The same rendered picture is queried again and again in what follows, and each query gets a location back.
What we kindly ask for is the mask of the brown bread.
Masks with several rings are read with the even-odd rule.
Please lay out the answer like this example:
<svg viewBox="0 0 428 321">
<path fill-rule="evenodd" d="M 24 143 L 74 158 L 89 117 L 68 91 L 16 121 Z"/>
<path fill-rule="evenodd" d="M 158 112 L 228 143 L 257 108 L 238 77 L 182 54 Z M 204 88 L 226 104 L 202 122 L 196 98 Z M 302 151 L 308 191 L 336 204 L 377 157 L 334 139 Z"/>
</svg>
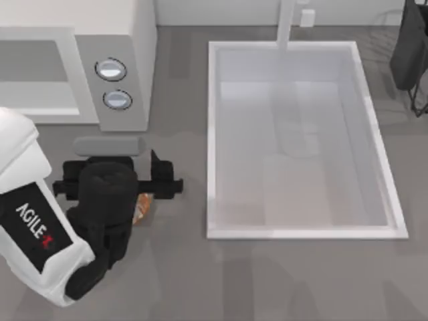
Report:
<svg viewBox="0 0 428 321">
<path fill-rule="evenodd" d="M 140 223 L 148 216 L 150 213 L 150 208 L 152 207 L 153 199 L 153 194 L 141 193 L 138 195 L 134 216 L 132 219 L 133 225 Z"/>
</svg>

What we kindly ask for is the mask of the pale grey rounded box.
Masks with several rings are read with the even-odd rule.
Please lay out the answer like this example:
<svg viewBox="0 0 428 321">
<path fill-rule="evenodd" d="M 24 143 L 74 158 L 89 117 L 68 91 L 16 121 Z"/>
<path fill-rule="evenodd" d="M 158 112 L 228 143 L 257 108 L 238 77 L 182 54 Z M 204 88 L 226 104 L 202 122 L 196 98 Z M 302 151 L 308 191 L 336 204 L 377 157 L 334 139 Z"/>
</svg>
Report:
<svg viewBox="0 0 428 321">
<path fill-rule="evenodd" d="M 145 149 L 139 136 L 81 136 L 73 142 L 78 156 L 138 156 Z"/>
</svg>

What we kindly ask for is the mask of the grey microwave knob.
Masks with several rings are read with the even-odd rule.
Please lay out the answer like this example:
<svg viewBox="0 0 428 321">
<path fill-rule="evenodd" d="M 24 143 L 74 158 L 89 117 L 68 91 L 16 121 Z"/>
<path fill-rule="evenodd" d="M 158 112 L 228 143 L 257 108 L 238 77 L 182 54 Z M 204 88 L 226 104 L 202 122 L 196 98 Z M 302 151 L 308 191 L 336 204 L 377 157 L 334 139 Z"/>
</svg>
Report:
<svg viewBox="0 0 428 321">
<path fill-rule="evenodd" d="M 94 69 L 97 76 L 107 82 L 119 82 L 127 75 L 126 66 L 116 58 L 96 62 Z"/>
<path fill-rule="evenodd" d="M 132 96 L 123 90 L 113 90 L 103 94 L 102 101 L 112 110 L 126 110 L 132 106 Z"/>
</svg>

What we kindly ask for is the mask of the microwave oven door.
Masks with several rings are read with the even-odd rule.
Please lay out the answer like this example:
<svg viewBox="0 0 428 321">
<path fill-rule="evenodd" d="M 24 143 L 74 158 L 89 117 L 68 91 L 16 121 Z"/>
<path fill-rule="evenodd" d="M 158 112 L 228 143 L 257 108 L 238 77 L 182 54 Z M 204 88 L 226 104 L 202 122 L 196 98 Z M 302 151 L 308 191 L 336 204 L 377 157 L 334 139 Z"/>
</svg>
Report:
<svg viewBox="0 0 428 321">
<path fill-rule="evenodd" d="M 0 107 L 38 124 L 96 124 L 74 29 L 0 27 Z"/>
</svg>

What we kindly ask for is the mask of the pale microwave oven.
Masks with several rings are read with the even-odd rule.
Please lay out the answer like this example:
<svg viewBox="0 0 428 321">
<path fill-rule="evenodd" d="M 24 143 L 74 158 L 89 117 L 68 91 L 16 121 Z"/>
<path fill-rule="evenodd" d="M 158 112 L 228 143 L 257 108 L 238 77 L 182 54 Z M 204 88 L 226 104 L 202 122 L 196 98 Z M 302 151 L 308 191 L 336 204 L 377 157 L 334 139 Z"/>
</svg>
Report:
<svg viewBox="0 0 428 321">
<path fill-rule="evenodd" d="M 102 132 L 148 128 L 157 41 L 153 0 L 0 0 L 0 27 L 73 28 L 98 116 L 94 125 Z M 121 81 L 97 76 L 95 63 L 108 58 L 126 66 Z M 132 106 L 105 106 L 103 94 L 113 90 L 128 92 Z M 22 113 L 0 107 L 0 123 L 18 114 Z"/>
</svg>

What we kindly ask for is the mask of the white sink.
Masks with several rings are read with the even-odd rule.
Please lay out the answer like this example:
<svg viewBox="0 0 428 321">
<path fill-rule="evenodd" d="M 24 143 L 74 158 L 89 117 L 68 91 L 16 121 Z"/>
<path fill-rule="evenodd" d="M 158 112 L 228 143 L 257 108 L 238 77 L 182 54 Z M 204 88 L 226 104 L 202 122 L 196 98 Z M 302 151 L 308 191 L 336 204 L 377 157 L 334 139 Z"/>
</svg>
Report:
<svg viewBox="0 0 428 321">
<path fill-rule="evenodd" d="M 353 41 L 212 41 L 209 239 L 407 239 Z"/>
</svg>

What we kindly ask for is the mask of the tall white tap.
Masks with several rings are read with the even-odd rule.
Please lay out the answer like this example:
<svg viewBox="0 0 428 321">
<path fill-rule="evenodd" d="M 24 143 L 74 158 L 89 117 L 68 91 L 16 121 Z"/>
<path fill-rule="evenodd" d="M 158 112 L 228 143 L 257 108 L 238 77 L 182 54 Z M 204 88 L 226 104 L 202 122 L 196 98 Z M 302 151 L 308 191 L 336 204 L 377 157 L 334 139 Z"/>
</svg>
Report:
<svg viewBox="0 0 428 321">
<path fill-rule="evenodd" d="M 277 30 L 277 46 L 280 50 L 286 50 L 290 28 L 294 14 L 295 0 L 280 0 L 278 30 Z"/>
</svg>

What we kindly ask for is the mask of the white wall socket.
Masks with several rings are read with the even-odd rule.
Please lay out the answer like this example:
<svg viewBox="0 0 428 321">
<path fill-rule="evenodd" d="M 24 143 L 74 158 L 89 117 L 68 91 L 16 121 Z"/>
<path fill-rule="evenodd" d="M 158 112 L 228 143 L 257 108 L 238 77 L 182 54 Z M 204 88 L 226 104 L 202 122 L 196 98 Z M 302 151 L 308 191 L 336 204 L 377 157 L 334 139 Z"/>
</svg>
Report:
<svg viewBox="0 0 428 321">
<path fill-rule="evenodd" d="M 314 9 L 303 9 L 300 18 L 300 27 L 314 27 L 316 11 Z"/>
</svg>

